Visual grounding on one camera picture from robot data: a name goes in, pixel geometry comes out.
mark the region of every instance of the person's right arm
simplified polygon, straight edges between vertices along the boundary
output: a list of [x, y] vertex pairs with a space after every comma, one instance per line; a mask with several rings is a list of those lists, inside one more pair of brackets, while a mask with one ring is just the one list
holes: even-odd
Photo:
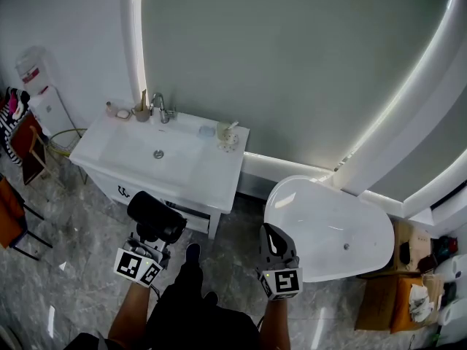
[[290, 350], [287, 300], [270, 300], [260, 331], [261, 350]]

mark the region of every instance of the orange chair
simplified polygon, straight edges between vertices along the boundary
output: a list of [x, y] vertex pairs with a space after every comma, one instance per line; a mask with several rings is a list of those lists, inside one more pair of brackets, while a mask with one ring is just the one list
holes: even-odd
[[0, 244], [5, 249], [9, 246], [33, 260], [39, 260], [24, 250], [17, 248], [17, 245], [25, 235], [30, 235], [44, 245], [52, 248], [52, 245], [28, 230], [24, 209], [27, 209], [41, 220], [44, 220], [44, 218], [24, 204], [24, 200], [20, 194], [9, 185], [7, 179], [1, 174], [0, 179]]

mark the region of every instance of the shoe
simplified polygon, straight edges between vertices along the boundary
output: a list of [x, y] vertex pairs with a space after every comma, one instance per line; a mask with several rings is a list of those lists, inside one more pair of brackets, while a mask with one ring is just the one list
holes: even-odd
[[206, 302], [208, 305], [217, 306], [217, 303], [219, 302], [219, 297], [215, 292], [208, 292], [204, 296], [204, 302]]
[[188, 245], [185, 253], [185, 261], [190, 263], [199, 263], [199, 256], [201, 254], [201, 247], [199, 244], [193, 243]]

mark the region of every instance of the chrome faucet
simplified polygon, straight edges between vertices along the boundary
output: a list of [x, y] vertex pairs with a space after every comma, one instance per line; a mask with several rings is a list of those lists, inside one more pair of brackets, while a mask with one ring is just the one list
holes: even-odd
[[159, 108], [159, 115], [161, 116], [161, 123], [167, 123], [170, 118], [175, 118], [175, 111], [174, 110], [167, 110], [166, 109], [166, 106], [163, 102], [163, 96], [162, 96], [162, 93], [154, 93], [154, 96], [153, 96], [153, 99], [151, 100], [150, 102], [150, 105], [149, 105], [149, 112], [151, 115], [153, 115], [153, 110], [154, 110], [154, 106], [158, 104], [158, 108]]

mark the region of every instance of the black and white striped fabric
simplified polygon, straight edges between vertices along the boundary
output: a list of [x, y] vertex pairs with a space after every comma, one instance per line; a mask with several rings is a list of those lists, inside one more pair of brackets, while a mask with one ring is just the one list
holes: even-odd
[[[12, 93], [16, 94], [18, 104], [21, 102], [24, 106], [23, 111], [19, 115], [15, 116], [9, 115], [8, 102], [12, 96]], [[16, 155], [15, 151], [11, 147], [11, 140], [14, 136], [16, 127], [18, 127], [19, 124], [21, 124], [23, 121], [24, 117], [31, 112], [28, 105], [29, 94], [24, 90], [8, 87], [5, 100], [6, 104], [0, 110], [0, 144], [3, 146], [4, 151], [7, 152], [13, 163], [21, 166], [23, 161]]]

